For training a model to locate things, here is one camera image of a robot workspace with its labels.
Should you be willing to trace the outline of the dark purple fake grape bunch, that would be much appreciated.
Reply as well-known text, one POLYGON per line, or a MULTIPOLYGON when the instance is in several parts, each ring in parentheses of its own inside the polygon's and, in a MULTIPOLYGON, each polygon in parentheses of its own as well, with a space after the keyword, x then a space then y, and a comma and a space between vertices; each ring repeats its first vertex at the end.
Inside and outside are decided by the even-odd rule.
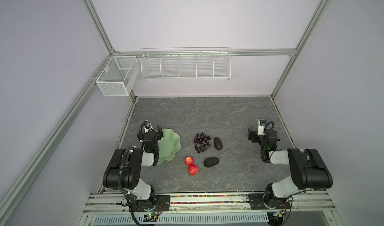
POLYGON ((211 147, 212 138, 201 132, 197 133, 194 139, 194 149, 197 153, 207 151, 211 147))

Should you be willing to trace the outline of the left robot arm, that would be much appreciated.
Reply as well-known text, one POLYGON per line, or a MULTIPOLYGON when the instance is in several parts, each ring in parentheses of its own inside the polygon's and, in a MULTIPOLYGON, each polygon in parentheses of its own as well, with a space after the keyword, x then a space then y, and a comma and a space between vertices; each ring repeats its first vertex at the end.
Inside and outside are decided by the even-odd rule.
POLYGON ((117 190, 124 195, 126 207, 149 211, 156 208, 154 187, 141 179, 143 166, 155 166, 159 161, 159 140, 164 137, 163 130, 140 131, 141 148, 116 149, 103 176, 103 186, 117 190))

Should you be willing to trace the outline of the light green wavy fruit bowl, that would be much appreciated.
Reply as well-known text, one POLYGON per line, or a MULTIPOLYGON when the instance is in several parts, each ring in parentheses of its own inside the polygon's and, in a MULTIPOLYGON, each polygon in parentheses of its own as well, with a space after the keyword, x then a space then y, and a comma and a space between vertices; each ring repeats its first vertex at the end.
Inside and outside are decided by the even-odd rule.
POLYGON ((181 137, 174 130, 164 128, 163 135, 162 139, 158 141, 160 152, 157 164, 173 160, 177 152, 181 150, 181 137))

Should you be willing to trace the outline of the red apple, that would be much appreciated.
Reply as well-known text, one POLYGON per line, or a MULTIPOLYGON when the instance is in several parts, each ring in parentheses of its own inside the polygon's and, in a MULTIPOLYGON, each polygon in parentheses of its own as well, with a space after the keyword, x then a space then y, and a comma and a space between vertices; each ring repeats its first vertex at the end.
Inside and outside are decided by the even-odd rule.
POLYGON ((197 175, 199 172, 200 172, 200 169, 199 169, 196 165, 191 165, 191 166, 189 167, 189 173, 190 173, 190 175, 195 176, 195 175, 197 175))
POLYGON ((194 161, 194 159, 191 156, 188 156, 188 157, 185 158, 185 163, 188 166, 192 166, 192 165, 194 165, 195 161, 194 161))

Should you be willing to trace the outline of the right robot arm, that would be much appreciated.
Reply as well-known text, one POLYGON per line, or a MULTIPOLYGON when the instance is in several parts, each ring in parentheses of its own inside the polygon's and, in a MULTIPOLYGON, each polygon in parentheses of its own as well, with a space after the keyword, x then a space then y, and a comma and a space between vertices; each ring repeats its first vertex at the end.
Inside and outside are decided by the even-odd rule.
POLYGON ((259 144, 264 163, 287 165, 290 169, 288 177, 267 185, 261 197, 266 208, 283 207, 295 195, 333 186, 332 175, 316 149, 277 149, 281 139, 273 121, 260 120, 256 130, 249 128, 248 140, 259 144))

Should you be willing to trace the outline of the dark avocado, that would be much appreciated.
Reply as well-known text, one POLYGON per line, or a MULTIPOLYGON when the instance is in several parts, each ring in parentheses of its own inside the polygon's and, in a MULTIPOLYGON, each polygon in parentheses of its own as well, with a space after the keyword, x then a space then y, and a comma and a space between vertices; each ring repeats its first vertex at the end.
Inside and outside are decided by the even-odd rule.
POLYGON ((214 138, 214 147, 216 150, 222 150, 223 149, 223 143, 220 138, 215 137, 214 138))
POLYGON ((217 157, 208 157, 204 160, 204 167, 210 168, 220 163, 217 157))

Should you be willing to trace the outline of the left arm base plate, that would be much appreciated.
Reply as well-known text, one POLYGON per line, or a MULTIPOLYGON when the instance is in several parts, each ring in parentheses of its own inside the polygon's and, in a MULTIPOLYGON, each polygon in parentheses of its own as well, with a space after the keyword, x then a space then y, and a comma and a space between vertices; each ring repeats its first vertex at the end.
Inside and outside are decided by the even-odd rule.
POLYGON ((171 206, 170 195, 155 195, 148 200, 130 202, 133 212, 168 212, 171 206))

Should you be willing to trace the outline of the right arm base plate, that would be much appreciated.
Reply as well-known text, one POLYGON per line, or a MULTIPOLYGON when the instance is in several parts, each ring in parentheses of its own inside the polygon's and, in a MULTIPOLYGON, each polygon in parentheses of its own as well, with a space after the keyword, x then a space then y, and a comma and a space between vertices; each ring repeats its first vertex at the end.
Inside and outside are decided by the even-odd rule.
POLYGON ((246 202, 252 210, 289 210, 291 203, 289 199, 267 199, 264 193, 248 194, 246 202))

